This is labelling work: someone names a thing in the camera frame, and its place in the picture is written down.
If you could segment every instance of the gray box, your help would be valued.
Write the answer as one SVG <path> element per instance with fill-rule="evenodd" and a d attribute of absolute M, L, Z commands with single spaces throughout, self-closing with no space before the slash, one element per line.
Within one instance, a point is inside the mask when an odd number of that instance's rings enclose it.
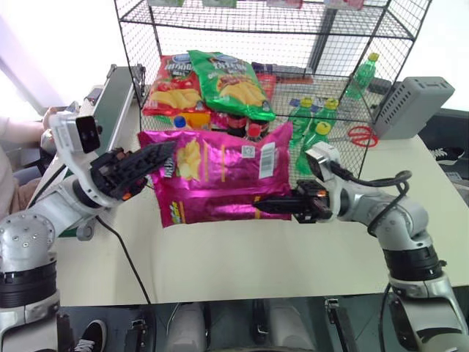
<path fill-rule="evenodd" d="M 412 138 L 453 93 L 444 78 L 407 77 L 385 102 L 374 132 L 379 139 Z"/>

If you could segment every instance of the green plastic bottle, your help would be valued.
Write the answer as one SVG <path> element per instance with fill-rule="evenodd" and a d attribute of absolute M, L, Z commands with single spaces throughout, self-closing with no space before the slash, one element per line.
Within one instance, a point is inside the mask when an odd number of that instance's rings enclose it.
<path fill-rule="evenodd" d="M 300 156 L 296 160 L 296 169 L 302 174 L 311 175 L 311 168 L 309 167 L 308 159 L 306 158 L 305 151 L 311 148 L 317 142 L 328 143 L 328 133 L 331 126 L 329 123 L 321 121 L 316 125 L 314 132 L 310 131 L 305 136 L 305 141 L 301 146 Z"/>
<path fill-rule="evenodd" d="M 337 99 L 329 98 L 325 101 L 324 107 L 314 115 L 313 123 L 317 125 L 319 122 L 327 122 L 330 128 L 334 127 L 337 121 Z"/>
<path fill-rule="evenodd" d="M 368 60 L 358 67 L 358 70 L 353 77 L 354 80 L 350 82 L 349 87 L 345 92 L 346 97 L 355 100 L 361 99 L 362 94 L 365 93 L 365 89 L 374 78 L 374 72 L 376 71 L 375 63 L 378 60 L 378 57 L 380 57 L 379 54 L 371 53 L 368 56 Z"/>
<path fill-rule="evenodd" d="M 289 146 L 293 148 L 302 138 L 303 132 L 307 129 L 311 118 L 311 106 L 313 100 L 311 98 L 303 98 L 300 100 L 300 105 L 294 108 L 288 120 L 293 123 L 293 133 L 290 139 Z"/>

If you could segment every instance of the table surface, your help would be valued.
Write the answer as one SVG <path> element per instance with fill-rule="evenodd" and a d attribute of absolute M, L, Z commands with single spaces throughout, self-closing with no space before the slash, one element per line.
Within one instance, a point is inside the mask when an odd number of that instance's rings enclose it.
<path fill-rule="evenodd" d="M 131 106 L 119 145 L 137 149 L 138 126 Z M 362 178 L 403 169 L 413 173 L 408 195 L 429 213 L 452 285 L 468 285 L 469 209 L 420 138 L 381 141 L 369 150 Z M 122 235 L 155 303 L 377 293 L 387 283 L 383 253 L 361 224 L 256 220 L 163 230 L 150 188 L 102 218 Z M 56 250 L 62 305 L 144 303 L 117 239 L 100 225 L 90 242 L 59 238 Z"/>

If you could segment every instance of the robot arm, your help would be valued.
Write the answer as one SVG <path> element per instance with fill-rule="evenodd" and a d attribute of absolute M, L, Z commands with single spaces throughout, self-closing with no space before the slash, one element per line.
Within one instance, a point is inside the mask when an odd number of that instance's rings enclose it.
<path fill-rule="evenodd" d="M 298 181 L 293 196 L 255 205 L 263 211 L 293 213 L 300 222 L 355 221 L 367 226 L 383 250 L 394 292 L 390 310 L 399 342 L 409 351 L 466 351 L 468 327 L 426 231 L 427 212 L 405 197 L 409 172 L 395 179 L 366 182 L 340 167 L 336 148 L 319 142 L 306 152 L 321 184 Z M 391 196 L 378 187 L 398 186 Z"/>
<path fill-rule="evenodd" d="M 55 238 L 78 227 L 84 239 L 90 239 L 89 222 L 138 194 L 147 183 L 145 176 L 163 166 L 174 149 L 172 142 L 161 143 L 135 153 L 118 149 L 97 157 L 93 150 L 100 142 L 93 117 L 56 115 L 51 127 L 57 152 L 74 175 L 47 190 L 27 210 L 0 221 L 1 352 L 18 351 L 9 347 L 12 339 L 5 338 L 12 328 L 55 318 Z M 48 345 L 50 339 L 40 342 L 46 345 L 33 344 L 30 350 L 22 345 L 22 351 L 58 350 L 57 345 Z"/>

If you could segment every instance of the wire mesh shelf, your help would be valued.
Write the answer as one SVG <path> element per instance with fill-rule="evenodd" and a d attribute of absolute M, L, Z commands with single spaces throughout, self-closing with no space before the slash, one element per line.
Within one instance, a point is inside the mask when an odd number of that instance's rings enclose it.
<path fill-rule="evenodd" d="M 304 1 L 301 9 L 268 7 L 265 0 L 239 0 L 234 9 L 204 7 L 202 0 L 184 0 L 182 7 L 151 7 L 147 0 L 114 2 L 129 67 L 142 65 L 146 70 L 141 108 L 162 55 L 197 49 L 247 62 L 296 67 L 308 73 L 312 83 L 277 83 L 271 101 L 277 118 L 270 128 L 287 121 L 294 109 L 292 99 L 310 97 L 317 106 L 327 98 L 338 99 L 338 122 L 329 137 L 342 163 L 358 176 L 367 148 L 351 143 L 347 132 L 370 125 L 379 114 L 431 0 L 365 0 L 360 11 L 331 10 L 322 1 Z M 358 67 L 373 52 L 380 55 L 374 76 L 388 82 L 388 87 L 379 93 L 365 90 L 360 100 L 347 98 L 344 93 L 356 84 L 353 77 Z M 142 116 L 141 128 L 160 130 L 171 125 Z M 292 163 L 299 155 L 297 149 L 291 150 Z M 294 164 L 290 174 L 292 185 L 304 178 Z"/>

